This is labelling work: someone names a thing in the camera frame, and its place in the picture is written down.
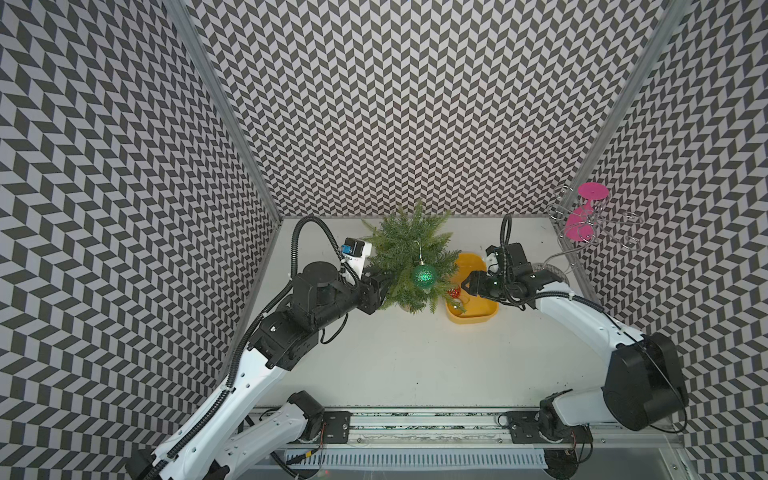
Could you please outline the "silver shiny ball ornament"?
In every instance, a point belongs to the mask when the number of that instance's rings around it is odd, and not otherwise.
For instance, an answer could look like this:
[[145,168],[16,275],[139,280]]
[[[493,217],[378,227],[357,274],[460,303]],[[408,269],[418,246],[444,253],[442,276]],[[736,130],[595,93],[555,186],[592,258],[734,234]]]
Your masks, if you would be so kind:
[[458,299],[458,298],[452,299],[450,301],[450,311],[454,315],[461,315],[461,314],[463,314],[465,312],[464,303],[460,299]]

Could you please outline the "green glitter ball ornament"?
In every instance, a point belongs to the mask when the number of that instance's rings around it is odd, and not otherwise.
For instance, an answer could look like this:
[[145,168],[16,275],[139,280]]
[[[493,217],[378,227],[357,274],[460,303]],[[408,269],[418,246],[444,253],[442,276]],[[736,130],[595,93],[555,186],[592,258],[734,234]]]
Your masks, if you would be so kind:
[[430,290],[438,281],[438,272],[434,266],[421,262],[413,268],[411,278],[417,288]]

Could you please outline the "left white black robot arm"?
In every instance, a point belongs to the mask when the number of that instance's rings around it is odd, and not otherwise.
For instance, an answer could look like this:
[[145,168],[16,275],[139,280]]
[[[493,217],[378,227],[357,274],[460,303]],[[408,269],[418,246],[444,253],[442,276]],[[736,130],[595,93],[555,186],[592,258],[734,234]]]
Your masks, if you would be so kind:
[[237,479],[284,446],[320,435],[325,409],[306,391],[266,419],[242,424],[258,401],[322,341],[322,330],[360,310],[375,313],[392,280],[349,261],[293,267],[287,285],[238,343],[222,383],[160,445],[131,455],[132,479]]

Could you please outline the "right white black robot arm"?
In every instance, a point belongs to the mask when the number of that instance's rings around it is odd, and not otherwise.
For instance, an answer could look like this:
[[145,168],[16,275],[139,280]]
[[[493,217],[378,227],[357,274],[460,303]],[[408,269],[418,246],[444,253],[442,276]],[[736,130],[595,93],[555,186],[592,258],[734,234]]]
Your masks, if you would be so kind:
[[548,270],[508,278],[502,271],[473,271],[461,289],[505,306],[530,307],[569,329],[603,361],[603,384],[552,394],[535,416],[539,436],[557,442],[572,429],[617,423],[640,431],[674,414],[686,416],[688,393],[674,342],[623,325],[603,307],[574,292]]

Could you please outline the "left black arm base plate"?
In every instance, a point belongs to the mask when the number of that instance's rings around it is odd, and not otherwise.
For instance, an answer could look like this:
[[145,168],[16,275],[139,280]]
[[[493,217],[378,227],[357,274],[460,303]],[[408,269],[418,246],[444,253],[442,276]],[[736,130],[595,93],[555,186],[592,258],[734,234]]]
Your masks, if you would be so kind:
[[350,435],[352,413],[343,410],[325,411],[321,427],[324,445],[347,444]]

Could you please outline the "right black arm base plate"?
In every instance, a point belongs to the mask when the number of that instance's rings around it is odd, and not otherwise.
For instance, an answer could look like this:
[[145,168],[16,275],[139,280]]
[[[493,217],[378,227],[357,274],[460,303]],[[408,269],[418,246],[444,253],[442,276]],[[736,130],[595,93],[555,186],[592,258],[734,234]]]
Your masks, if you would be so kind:
[[549,411],[516,410],[503,414],[514,444],[578,446],[594,439],[588,426],[567,426]]

